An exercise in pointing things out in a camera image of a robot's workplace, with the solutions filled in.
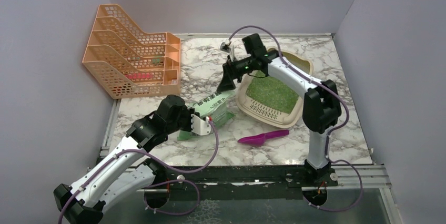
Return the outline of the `green litter bag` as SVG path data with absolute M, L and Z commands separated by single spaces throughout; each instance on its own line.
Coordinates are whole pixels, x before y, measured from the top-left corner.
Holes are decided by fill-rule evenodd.
M 234 90 L 225 92 L 214 92 L 205 98 L 189 104 L 201 116 L 210 116 L 216 128 L 222 127 L 235 115 L 228 107 L 227 103 L 235 95 Z

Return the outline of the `beige plastic litter box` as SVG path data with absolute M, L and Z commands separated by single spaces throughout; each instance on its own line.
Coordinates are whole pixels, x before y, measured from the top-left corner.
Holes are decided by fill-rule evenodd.
M 246 90 L 256 72 L 258 71 L 244 75 L 242 78 L 235 98 L 238 108 L 253 119 L 277 128 L 290 128 L 295 125 L 302 116 L 303 98 L 298 98 L 294 109 L 289 114 L 274 110 L 251 99 L 246 95 Z

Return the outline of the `purple plastic litter scoop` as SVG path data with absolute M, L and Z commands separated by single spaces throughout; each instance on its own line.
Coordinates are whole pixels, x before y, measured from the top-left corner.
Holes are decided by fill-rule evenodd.
M 240 138 L 237 143 L 250 145 L 250 146 L 262 146 L 267 140 L 280 138 L 289 135 L 288 129 L 276 130 L 267 133 L 258 134 L 255 136 L 248 136 Z

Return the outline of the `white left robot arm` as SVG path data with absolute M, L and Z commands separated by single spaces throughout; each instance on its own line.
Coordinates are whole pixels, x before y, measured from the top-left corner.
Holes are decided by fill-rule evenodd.
M 208 133 L 207 118 L 177 95 L 166 96 L 158 108 L 132 123 L 120 143 L 91 171 L 71 185 L 53 191 L 60 211 L 58 223 L 99 223 L 122 198 L 143 187 L 160 187 L 169 166 L 149 152 L 177 131 Z

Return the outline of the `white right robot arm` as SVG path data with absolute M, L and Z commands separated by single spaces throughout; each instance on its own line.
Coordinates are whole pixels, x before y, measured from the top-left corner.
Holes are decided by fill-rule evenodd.
M 242 43 L 248 57 L 240 60 L 235 59 L 230 39 L 221 43 L 220 50 L 228 53 L 228 57 L 222 66 L 223 76 L 217 91 L 234 90 L 235 81 L 241 82 L 244 75 L 261 71 L 281 81 L 302 98 L 302 118 L 310 137 L 303 178 L 307 184 L 317 185 L 324 180 L 325 173 L 331 167 L 329 134 L 342 114 L 336 84 L 331 80 L 321 81 L 295 68 L 283 56 L 280 46 L 267 51 L 257 33 L 244 37 Z

